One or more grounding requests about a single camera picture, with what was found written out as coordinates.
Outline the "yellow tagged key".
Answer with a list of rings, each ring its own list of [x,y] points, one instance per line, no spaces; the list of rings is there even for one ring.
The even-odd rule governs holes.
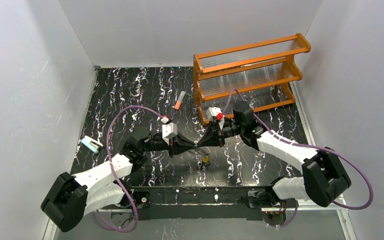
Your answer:
[[[201,164],[202,164],[203,166],[207,166],[207,165],[209,165],[209,164],[210,164],[210,158],[209,158],[208,156],[203,156],[203,157],[202,157],[202,160],[201,160]]]

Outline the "metal keyring holder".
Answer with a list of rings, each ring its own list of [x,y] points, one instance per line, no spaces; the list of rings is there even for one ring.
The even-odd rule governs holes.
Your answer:
[[[204,157],[208,157],[210,155],[209,151],[202,149],[201,147],[197,147],[195,149],[195,152],[197,155],[204,156]]]

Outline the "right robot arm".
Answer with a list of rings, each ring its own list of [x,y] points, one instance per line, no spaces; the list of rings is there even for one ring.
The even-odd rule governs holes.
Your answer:
[[[240,136],[249,147],[275,156],[301,173],[300,177],[279,177],[265,186],[261,200],[276,204],[288,199],[312,200],[327,207],[351,185],[352,181],[339,158],[329,149],[296,146],[257,121],[253,109],[245,101],[233,105],[233,118],[227,118],[218,107],[206,111],[209,119],[206,132],[199,140],[200,147],[223,147],[225,140]]]

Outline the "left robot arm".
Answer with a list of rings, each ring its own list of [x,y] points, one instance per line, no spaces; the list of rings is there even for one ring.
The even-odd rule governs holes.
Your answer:
[[[196,143],[181,134],[168,140],[161,133],[143,138],[131,136],[111,160],[74,175],[61,173],[40,208],[63,233],[72,230],[89,213],[110,205],[126,204],[137,216],[139,201],[122,179],[144,165],[147,152],[168,151],[174,156],[196,148]]]

